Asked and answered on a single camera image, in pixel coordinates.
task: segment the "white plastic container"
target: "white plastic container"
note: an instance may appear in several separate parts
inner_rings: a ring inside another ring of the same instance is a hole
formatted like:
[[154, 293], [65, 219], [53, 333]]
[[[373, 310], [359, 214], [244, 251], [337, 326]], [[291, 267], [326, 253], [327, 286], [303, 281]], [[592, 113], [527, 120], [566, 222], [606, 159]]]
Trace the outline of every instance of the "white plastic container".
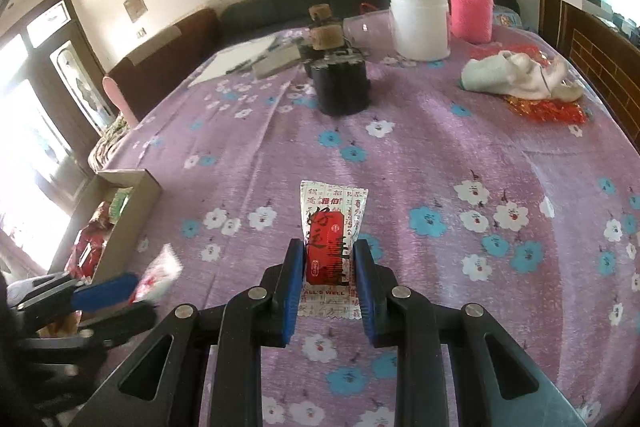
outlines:
[[391, 0], [389, 12], [396, 51], [411, 60], [449, 57], [448, 0]]

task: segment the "cardboard box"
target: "cardboard box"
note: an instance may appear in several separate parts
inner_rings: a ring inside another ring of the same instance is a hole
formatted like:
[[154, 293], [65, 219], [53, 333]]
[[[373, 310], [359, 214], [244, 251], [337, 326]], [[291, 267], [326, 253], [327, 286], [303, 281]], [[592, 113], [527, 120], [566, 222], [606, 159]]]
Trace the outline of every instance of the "cardboard box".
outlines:
[[111, 230], [92, 283], [108, 281], [126, 271], [130, 256], [136, 251], [140, 232], [162, 191], [156, 179], [145, 169], [100, 171], [95, 175], [82, 192], [71, 215], [49, 273], [65, 268], [78, 232], [87, 225], [98, 205], [111, 200], [118, 188], [128, 187], [132, 187], [129, 201]]

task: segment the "metal screw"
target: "metal screw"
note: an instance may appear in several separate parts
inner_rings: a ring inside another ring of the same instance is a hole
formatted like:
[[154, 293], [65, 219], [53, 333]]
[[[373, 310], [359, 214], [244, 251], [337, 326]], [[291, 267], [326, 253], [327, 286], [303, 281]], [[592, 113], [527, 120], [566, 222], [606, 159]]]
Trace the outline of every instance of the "metal screw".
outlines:
[[193, 315], [193, 307], [188, 304], [181, 304], [175, 309], [175, 316], [179, 319], [188, 319]]
[[262, 286], [254, 286], [249, 290], [249, 298], [254, 301], [259, 301], [260, 299], [264, 299], [267, 296], [267, 290], [265, 290]]
[[68, 377], [77, 377], [80, 371], [78, 371], [78, 366], [70, 363], [69, 365], [65, 365], [65, 375]]
[[406, 286], [396, 286], [391, 290], [391, 295], [398, 299], [406, 299], [411, 296], [411, 290]]
[[465, 306], [465, 313], [469, 317], [482, 317], [484, 315], [484, 308], [480, 304], [471, 303]]

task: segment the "brown chair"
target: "brown chair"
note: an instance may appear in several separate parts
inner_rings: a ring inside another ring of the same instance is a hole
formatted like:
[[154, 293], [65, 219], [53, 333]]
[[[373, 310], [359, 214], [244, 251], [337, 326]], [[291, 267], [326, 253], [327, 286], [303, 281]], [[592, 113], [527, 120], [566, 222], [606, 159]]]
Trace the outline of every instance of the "brown chair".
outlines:
[[199, 10], [130, 52], [107, 73], [102, 85], [134, 127], [211, 56], [221, 41], [216, 12]]

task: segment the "purple floral tablecloth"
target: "purple floral tablecloth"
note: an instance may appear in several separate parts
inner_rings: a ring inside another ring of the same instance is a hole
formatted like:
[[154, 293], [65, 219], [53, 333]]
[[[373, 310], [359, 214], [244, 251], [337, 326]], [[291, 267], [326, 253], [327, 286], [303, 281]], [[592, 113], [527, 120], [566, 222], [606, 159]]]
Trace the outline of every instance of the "purple floral tablecloth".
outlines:
[[[588, 423], [612, 418], [640, 380], [637, 152], [592, 94], [588, 123], [534, 123], [458, 87], [474, 46], [416, 64], [383, 14], [352, 24], [372, 82], [357, 115], [321, 114], [299, 66], [188, 89], [207, 61], [130, 132], [108, 167], [163, 188], [130, 269], [171, 243], [184, 270], [162, 311], [222, 304], [302, 237], [301, 180], [368, 188], [360, 237], [378, 263], [434, 303], [481, 303]], [[512, 28], [494, 40], [555, 54]], [[264, 422], [391, 426], [395, 377], [361, 321], [299, 317], [288, 349], [262, 351]]]

